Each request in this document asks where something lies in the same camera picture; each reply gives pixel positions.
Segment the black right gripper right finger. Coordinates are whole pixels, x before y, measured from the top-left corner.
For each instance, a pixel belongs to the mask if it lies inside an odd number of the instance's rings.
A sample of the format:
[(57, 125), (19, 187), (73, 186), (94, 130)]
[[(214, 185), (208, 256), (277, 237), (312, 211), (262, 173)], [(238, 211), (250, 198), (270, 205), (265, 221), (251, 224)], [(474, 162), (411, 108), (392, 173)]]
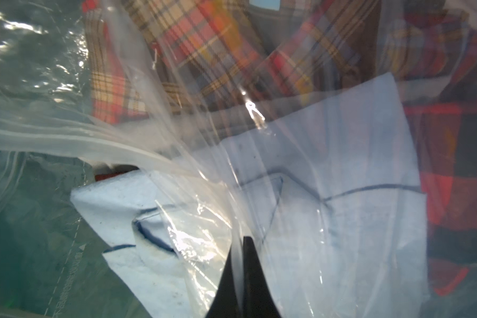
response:
[(244, 270), (244, 317), (281, 318), (270, 294), (266, 278), (251, 237), (244, 237), (242, 244)]

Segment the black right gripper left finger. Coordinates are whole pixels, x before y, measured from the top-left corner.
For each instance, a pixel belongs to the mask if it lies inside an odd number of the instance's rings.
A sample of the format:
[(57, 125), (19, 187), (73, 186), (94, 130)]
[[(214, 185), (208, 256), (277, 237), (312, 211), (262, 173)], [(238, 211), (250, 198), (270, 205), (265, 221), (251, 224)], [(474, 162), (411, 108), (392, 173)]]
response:
[(205, 318), (240, 318), (242, 313), (238, 303), (231, 264), (231, 251), (229, 251), (215, 298)]

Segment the light blue shirt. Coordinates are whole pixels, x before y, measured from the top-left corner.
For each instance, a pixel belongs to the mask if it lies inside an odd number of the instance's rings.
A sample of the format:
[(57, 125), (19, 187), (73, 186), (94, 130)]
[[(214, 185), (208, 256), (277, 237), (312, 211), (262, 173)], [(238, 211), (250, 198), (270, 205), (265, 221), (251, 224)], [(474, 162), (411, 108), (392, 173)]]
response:
[(281, 317), (417, 317), (426, 201), (384, 74), (174, 158), (73, 190), (108, 266), (153, 317), (205, 317), (226, 259), (244, 296), (251, 237)]

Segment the clear plastic vacuum bag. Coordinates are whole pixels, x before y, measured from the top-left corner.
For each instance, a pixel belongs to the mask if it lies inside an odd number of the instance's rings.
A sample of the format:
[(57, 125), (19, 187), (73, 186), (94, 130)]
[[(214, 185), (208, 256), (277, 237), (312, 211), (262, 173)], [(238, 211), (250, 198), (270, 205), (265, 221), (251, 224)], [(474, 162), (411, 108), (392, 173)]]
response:
[[(448, 78), (400, 81), (387, 72), (261, 101), (240, 88), (233, 107), (174, 115), (118, 3), (0, 1), (0, 317), (153, 317), (108, 266), (108, 244), (71, 203), (75, 189), (140, 170), (183, 175), (174, 158), (384, 74), (404, 115), (406, 106), (477, 101), (441, 101)], [(417, 317), (477, 317), (477, 264), (440, 296), (427, 249), (426, 257), (429, 295)]]

